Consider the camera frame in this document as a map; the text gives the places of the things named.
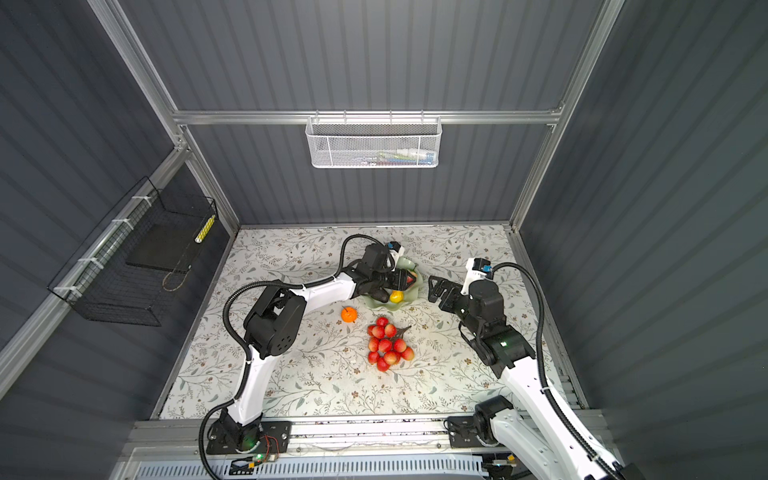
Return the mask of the green scalloped fruit bowl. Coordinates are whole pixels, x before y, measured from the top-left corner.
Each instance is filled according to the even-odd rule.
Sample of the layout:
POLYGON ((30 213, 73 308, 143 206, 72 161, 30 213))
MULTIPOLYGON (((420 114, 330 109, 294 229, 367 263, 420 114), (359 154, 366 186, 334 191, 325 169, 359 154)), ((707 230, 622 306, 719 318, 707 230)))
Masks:
POLYGON ((393 270, 379 274, 374 278, 372 286, 368 289, 367 292, 361 295, 361 298, 370 308, 396 311, 401 307, 407 306, 414 302, 419 297, 419 290, 423 283, 424 277, 418 272, 417 264, 412 260, 401 257, 397 260, 396 266, 393 270), (412 285, 407 286, 406 280, 409 273, 415 274, 417 279, 412 285), (376 289, 385 289, 389 294, 395 290, 403 291, 404 299, 399 304, 393 304, 390 301, 387 303, 378 302, 370 296, 370 293, 376 289))

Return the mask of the yellow fake banana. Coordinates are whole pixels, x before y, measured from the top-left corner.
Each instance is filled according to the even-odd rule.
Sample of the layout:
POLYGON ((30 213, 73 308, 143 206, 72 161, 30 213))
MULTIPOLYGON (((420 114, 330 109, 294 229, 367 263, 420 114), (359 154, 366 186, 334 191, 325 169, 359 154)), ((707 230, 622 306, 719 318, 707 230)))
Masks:
POLYGON ((393 291, 389 297, 389 301, 393 304, 399 304, 403 301, 403 299, 404 299, 404 292, 397 291, 397 290, 393 291))

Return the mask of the small orange tangerine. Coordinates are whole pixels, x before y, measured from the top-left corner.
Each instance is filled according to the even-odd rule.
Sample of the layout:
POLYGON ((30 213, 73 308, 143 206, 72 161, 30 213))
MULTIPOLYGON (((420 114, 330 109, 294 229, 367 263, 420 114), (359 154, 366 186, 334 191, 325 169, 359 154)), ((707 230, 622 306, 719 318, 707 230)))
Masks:
POLYGON ((358 311, 351 306, 345 306, 340 312, 341 320, 344 323, 355 323, 358 319, 358 311))

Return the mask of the red fake grape bunch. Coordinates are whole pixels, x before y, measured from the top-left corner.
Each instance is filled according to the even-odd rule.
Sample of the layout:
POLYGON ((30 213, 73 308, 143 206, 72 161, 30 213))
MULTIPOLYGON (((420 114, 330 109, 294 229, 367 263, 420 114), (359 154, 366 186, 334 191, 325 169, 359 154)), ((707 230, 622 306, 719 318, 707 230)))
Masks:
POLYGON ((380 372, 387 372, 402 361, 412 361, 415 351, 405 339, 405 334, 410 329, 410 326, 396 326, 385 316, 378 317, 367 327, 368 363, 380 372))

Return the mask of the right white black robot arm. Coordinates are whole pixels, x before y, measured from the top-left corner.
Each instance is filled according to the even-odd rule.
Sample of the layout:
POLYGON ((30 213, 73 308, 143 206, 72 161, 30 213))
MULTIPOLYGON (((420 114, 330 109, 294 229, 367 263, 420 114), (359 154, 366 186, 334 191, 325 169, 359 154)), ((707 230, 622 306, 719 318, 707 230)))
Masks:
POLYGON ((476 405, 478 438, 515 455, 537 479, 642 479, 634 464, 623 465, 592 434, 538 366, 541 356, 504 314, 498 286, 479 277, 460 285, 429 278, 428 300, 459 318, 465 341, 511 391, 476 405))

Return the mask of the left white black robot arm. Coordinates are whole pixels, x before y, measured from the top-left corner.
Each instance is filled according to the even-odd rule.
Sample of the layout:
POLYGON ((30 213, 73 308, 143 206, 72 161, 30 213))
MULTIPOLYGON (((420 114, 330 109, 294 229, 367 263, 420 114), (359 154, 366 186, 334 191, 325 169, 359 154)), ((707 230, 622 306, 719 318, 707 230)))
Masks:
POLYGON ((267 383, 278 357, 294 344, 304 315, 359 296, 387 303, 392 292, 406 291, 416 283, 417 275, 410 268, 398 266, 403 255, 397 241, 383 243, 353 234, 342 242, 339 264, 330 276, 301 284, 251 282, 227 298, 222 322, 245 359, 233 398, 216 408, 220 415, 214 425, 224 439, 239 450, 260 441, 267 383), (241 295, 254 289, 262 292, 244 318, 244 333, 239 334, 232 325, 231 310, 241 295))

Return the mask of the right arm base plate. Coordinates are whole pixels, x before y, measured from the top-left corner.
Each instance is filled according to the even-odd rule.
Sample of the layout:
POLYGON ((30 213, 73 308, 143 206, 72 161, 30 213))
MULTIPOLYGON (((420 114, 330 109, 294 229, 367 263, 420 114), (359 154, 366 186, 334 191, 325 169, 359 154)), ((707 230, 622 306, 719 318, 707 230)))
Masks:
POLYGON ((447 432, 449 444, 454 449, 505 449, 503 444, 492 439, 489 433, 481 430, 472 415, 448 416, 442 424, 447 432))

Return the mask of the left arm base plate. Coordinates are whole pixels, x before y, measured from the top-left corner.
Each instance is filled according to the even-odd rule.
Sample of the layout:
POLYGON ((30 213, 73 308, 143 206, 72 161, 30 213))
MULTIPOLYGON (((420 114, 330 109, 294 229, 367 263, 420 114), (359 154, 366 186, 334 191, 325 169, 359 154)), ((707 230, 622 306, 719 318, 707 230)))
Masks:
POLYGON ((267 421, 245 428, 227 427, 216 420, 205 434, 208 455, 278 455, 287 451, 293 424, 267 421))

